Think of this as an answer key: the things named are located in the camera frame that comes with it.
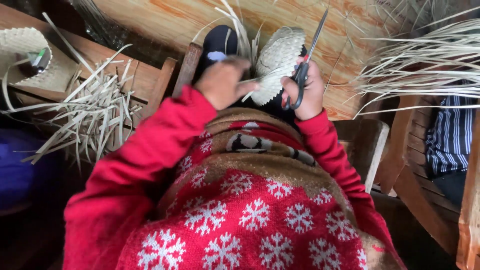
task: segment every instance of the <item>red sleeve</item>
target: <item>red sleeve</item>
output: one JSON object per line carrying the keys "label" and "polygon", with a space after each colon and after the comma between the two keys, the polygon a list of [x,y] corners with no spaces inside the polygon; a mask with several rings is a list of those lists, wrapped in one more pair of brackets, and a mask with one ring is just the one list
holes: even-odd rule
{"label": "red sleeve", "polygon": [[336,129],[328,120],[326,110],[312,119],[296,121],[296,124],[304,136],[309,153],[336,180],[352,203],[360,230],[383,242],[386,249],[399,260],[385,220],[375,210],[372,197],[365,192],[360,176],[348,161],[347,153],[338,142]]}
{"label": "red sleeve", "polygon": [[166,99],[120,149],[96,163],[85,191],[65,209],[64,269],[115,268],[128,236],[154,207],[145,184],[175,166],[215,116],[202,94],[185,86],[178,99]]}

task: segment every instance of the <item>black scissors handle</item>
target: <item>black scissors handle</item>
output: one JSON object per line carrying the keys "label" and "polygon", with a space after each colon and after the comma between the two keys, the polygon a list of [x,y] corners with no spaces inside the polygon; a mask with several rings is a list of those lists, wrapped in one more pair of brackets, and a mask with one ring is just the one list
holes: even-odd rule
{"label": "black scissors handle", "polygon": [[297,102],[295,102],[295,104],[290,104],[290,96],[288,96],[285,107],[282,107],[283,110],[289,110],[289,109],[296,110],[300,107],[301,101],[303,100],[303,91],[305,87],[305,81],[307,80],[307,72],[308,72],[308,63],[307,62],[300,63],[297,69],[297,72],[295,73],[295,78],[293,79],[299,87],[299,95],[297,97]]}

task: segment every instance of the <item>scissors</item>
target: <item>scissors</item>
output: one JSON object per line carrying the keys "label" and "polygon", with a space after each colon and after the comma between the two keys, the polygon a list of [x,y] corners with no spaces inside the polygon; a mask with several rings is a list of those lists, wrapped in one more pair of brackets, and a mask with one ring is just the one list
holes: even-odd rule
{"label": "scissors", "polygon": [[295,73],[295,78],[294,81],[297,83],[299,87],[299,96],[297,98],[297,102],[295,104],[290,104],[290,96],[287,98],[287,102],[285,103],[285,107],[282,105],[283,110],[296,110],[298,107],[300,107],[301,101],[303,99],[303,91],[305,87],[305,81],[307,81],[307,73],[308,73],[308,62],[310,61],[310,58],[312,57],[312,52],[313,49],[315,49],[315,45],[317,45],[318,41],[318,36],[320,35],[320,31],[322,30],[325,19],[327,18],[327,13],[328,13],[328,8],[325,11],[322,19],[320,20],[320,23],[318,24],[317,31],[315,32],[315,35],[313,36],[313,41],[312,41],[312,46],[310,47],[310,51],[308,51],[308,54],[305,55],[304,61],[300,63],[297,72]]}

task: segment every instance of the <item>striped shirt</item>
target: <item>striped shirt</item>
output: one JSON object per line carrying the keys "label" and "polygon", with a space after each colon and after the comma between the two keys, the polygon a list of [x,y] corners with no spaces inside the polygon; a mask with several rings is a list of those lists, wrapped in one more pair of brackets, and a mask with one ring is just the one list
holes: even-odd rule
{"label": "striped shirt", "polygon": [[[476,98],[448,96],[442,106],[476,104]],[[472,142],[475,109],[440,109],[433,128],[427,131],[427,162],[435,176],[466,171]]]}

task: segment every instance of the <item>hand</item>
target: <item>hand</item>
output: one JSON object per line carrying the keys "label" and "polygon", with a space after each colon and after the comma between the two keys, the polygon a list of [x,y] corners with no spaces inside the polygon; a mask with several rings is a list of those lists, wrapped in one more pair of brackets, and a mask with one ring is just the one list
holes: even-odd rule
{"label": "hand", "polygon": [[[297,60],[297,64],[303,61],[303,57]],[[308,62],[309,68],[307,73],[307,81],[305,82],[303,100],[300,107],[295,110],[295,115],[301,121],[308,120],[319,115],[323,110],[324,99],[324,82],[320,76],[320,69],[315,61],[310,60]],[[290,96],[290,103],[295,104],[299,94],[299,88],[297,83],[289,77],[282,77],[280,80],[285,91],[282,94],[282,99],[287,102],[287,98]]]}
{"label": "hand", "polygon": [[207,68],[194,87],[216,110],[226,109],[257,89],[257,82],[238,83],[250,65],[246,59],[227,57]]}

